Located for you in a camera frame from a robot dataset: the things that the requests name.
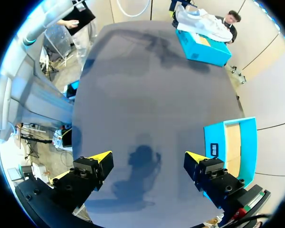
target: box label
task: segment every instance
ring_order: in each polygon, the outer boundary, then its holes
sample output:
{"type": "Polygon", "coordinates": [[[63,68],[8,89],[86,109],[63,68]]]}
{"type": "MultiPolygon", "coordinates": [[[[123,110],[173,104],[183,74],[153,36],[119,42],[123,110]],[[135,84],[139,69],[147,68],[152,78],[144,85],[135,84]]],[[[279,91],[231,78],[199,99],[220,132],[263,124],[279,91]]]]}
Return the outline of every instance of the box label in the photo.
{"type": "Polygon", "coordinates": [[[219,155],[219,144],[218,143],[210,143],[210,151],[211,151],[211,156],[218,157],[218,155],[219,155]]]}

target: white tube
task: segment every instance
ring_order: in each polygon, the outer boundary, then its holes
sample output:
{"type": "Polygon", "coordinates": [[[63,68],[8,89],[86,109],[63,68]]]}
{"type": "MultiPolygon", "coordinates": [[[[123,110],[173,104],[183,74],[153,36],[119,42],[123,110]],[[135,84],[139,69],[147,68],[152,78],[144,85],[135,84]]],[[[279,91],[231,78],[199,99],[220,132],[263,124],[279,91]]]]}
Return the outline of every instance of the white tube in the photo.
{"type": "Polygon", "coordinates": [[[121,6],[119,0],[116,0],[116,1],[117,1],[117,5],[118,5],[119,9],[121,10],[121,12],[122,12],[124,15],[126,15],[127,17],[130,17],[130,18],[135,18],[135,17],[138,17],[138,16],[142,15],[142,14],[146,11],[146,9],[148,8],[148,6],[149,6],[151,0],[148,1],[146,7],[142,10],[142,12],[140,12],[140,13],[138,13],[138,14],[136,14],[136,15],[127,14],[127,13],[123,10],[123,8],[122,8],[122,6],[121,6]]]}

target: white cable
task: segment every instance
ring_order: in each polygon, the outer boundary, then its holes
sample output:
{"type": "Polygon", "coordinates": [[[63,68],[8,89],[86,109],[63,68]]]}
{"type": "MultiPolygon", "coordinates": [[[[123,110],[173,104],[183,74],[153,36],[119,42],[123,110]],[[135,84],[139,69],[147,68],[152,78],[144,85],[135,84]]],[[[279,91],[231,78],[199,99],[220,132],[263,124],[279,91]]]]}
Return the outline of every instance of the white cable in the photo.
{"type": "Polygon", "coordinates": [[[11,122],[8,122],[8,123],[11,125],[11,127],[13,128],[13,131],[14,131],[13,135],[11,135],[11,137],[12,137],[16,134],[16,129],[15,129],[15,126],[11,122]]]}
{"type": "Polygon", "coordinates": [[[130,17],[130,18],[135,18],[135,17],[138,17],[138,16],[142,15],[142,14],[146,11],[146,9],[148,8],[148,6],[149,6],[151,0],[148,1],[146,7],[142,10],[142,12],[140,12],[140,13],[138,13],[138,14],[136,14],[136,15],[127,14],[127,13],[123,10],[123,8],[122,8],[122,6],[121,6],[119,0],[116,0],[116,1],[117,1],[117,5],[118,5],[119,9],[121,10],[121,12],[122,12],[124,15],[126,15],[127,17],[130,17]]]}

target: gray table surface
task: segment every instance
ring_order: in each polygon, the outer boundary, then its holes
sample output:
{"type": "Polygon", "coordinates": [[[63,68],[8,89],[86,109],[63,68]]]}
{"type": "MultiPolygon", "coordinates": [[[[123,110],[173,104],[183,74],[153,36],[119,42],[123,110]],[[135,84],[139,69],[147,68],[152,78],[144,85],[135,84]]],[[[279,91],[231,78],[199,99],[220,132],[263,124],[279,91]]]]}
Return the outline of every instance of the gray table surface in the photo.
{"type": "Polygon", "coordinates": [[[73,115],[74,158],[113,151],[114,169],[85,202],[93,222],[189,228],[218,215],[184,170],[184,154],[205,154],[204,126],[240,117],[226,71],[187,60],[170,23],[105,26],[73,115]]]}

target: blue shoe box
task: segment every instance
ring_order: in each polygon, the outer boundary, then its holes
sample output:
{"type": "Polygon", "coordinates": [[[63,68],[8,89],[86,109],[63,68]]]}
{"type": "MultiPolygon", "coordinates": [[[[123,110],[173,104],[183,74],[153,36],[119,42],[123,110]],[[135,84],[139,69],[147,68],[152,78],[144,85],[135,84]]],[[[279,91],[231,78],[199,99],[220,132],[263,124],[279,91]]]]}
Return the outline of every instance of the blue shoe box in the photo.
{"type": "Polygon", "coordinates": [[[224,66],[232,54],[224,42],[214,41],[200,34],[176,30],[176,35],[189,60],[224,66]]]}

